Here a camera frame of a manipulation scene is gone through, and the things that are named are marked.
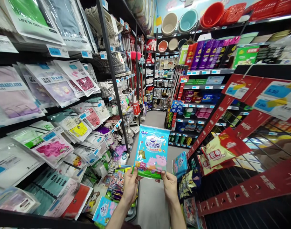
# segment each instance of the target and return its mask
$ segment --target purple package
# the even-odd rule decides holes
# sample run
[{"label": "purple package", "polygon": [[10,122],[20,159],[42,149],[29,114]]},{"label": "purple package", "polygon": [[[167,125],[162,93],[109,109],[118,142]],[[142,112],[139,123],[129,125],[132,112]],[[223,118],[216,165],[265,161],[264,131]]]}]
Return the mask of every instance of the purple package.
[{"label": "purple package", "polygon": [[197,69],[197,66],[199,65],[199,60],[200,60],[200,56],[201,56],[204,44],[205,44],[205,41],[199,41],[197,43],[195,55],[194,55],[193,62],[192,62],[192,65],[191,65],[191,70],[196,70]]},{"label": "purple package", "polygon": [[212,61],[210,62],[210,66],[209,66],[208,69],[212,69],[215,66],[215,63],[216,63],[216,61],[217,61],[217,59],[219,57],[219,54],[220,54],[220,52],[221,52],[221,50],[223,48],[223,43],[224,43],[224,40],[219,40],[218,41],[216,52],[214,54],[214,57],[213,57]]},{"label": "purple package", "polygon": [[206,46],[202,52],[202,58],[200,60],[200,64],[199,64],[199,67],[198,69],[205,69],[205,65],[206,65],[206,62],[209,58],[209,55],[210,55],[210,52],[211,52],[211,48],[212,48],[212,45],[213,45],[213,42],[215,40],[214,39],[211,39],[209,41],[207,41],[206,43]]},{"label": "purple package", "polygon": [[212,48],[208,57],[208,60],[205,64],[205,68],[209,69],[211,62],[213,61],[213,57],[215,56],[216,50],[218,48],[218,44],[220,43],[219,40],[214,40],[213,44],[212,44]]}]

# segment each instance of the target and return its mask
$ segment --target gray floor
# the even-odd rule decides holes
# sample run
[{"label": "gray floor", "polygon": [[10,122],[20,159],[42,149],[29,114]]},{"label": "gray floor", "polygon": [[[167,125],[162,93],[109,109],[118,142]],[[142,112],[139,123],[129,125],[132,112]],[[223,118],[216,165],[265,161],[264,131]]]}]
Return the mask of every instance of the gray floor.
[{"label": "gray floor", "polygon": [[[143,125],[164,128],[166,113],[162,111],[150,111],[146,114]],[[132,146],[131,155],[127,165],[134,165],[138,138]],[[167,171],[172,172],[172,160],[183,149],[174,146],[168,147]],[[163,183],[144,178],[140,181],[138,214],[133,224],[138,224],[142,229],[170,229],[168,203],[165,201]]]}]

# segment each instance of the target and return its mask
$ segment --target packaged glove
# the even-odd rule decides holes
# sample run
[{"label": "packaged glove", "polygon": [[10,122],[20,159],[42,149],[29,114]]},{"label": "packaged glove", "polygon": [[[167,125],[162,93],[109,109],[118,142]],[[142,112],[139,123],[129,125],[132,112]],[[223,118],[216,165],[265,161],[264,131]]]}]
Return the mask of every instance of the packaged glove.
[{"label": "packaged glove", "polygon": [[63,138],[62,132],[61,127],[54,128],[50,122],[39,121],[10,133],[10,137],[56,169],[63,161],[62,159],[74,150],[72,145]]},{"label": "packaged glove", "polygon": [[26,67],[62,108],[79,101],[67,81],[55,67],[29,64]]},{"label": "packaged glove", "polygon": [[44,116],[14,67],[0,67],[0,127]]},{"label": "packaged glove", "polygon": [[80,61],[54,60],[53,62],[61,69],[63,69],[63,71],[84,92],[87,97],[93,93],[100,92],[98,85],[89,76]]},{"label": "packaged glove", "polygon": [[10,137],[0,139],[0,193],[10,186],[16,186],[32,173],[43,161],[18,147]]},{"label": "packaged glove", "polygon": [[17,62],[17,65],[30,89],[32,94],[36,97],[37,100],[43,105],[44,108],[54,107],[55,103],[47,94],[45,88],[42,85],[39,85],[35,77],[29,72],[26,66],[22,63]]},{"label": "packaged glove", "polygon": [[65,45],[41,0],[0,0],[0,6],[22,37]]},{"label": "packaged glove", "polygon": [[135,165],[141,177],[161,179],[167,169],[170,130],[140,125]]}]

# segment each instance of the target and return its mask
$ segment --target bottle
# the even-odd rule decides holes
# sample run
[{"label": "bottle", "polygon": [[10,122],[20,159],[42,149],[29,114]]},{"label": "bottle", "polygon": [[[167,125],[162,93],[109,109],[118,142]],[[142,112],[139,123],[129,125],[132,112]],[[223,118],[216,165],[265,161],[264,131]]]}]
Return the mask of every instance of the bottle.
[{"label": "bottle", "polygon": [[192,108],[188,108],[188,109],[185,111],[185,115],[184,115],[184,117],[185,117],[185,118],[190,118],[192,111],[193,111]]}]

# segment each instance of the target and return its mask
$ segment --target price tag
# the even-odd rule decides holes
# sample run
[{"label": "price tag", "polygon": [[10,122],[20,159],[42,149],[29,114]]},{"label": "price tag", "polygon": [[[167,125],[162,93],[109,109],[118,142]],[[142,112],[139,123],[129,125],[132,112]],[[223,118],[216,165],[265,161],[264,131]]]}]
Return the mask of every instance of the price tag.
[{"label": "price tag", "polygon": [[92,54],[90,51],[81,51],[82,57],[92,59]]},{"label": "price tag", "polygon": [[46,46],[47,46],[51,56],[53,56],[53,57],[70,58],[66,48],[50,46],[50,45],[46,45]]},{"label": "price tag", "polygon": [[211,74],[220,74],[221,70],[212,70]]},{"label": "price tag", "polygon": [[0,52],[14,52],[18,53],[12,42],[8,37],[0,35]]},{"label": "price tag", "polygon": [[80,119],[81,120],[83,120],[83,119],[85,119],[87,116],[90,116],[90,111],[89,110],[87,110],[86,112],[83,112],[82,114],[80,114],[79,115],[79,117],[80,117]]},{"label": "price tag", "polygon": [[246,84],[236,84],[231,83],[225,92],[225,94],[235,97],[237,99],[243,98],[249,88],[246,87]]}]

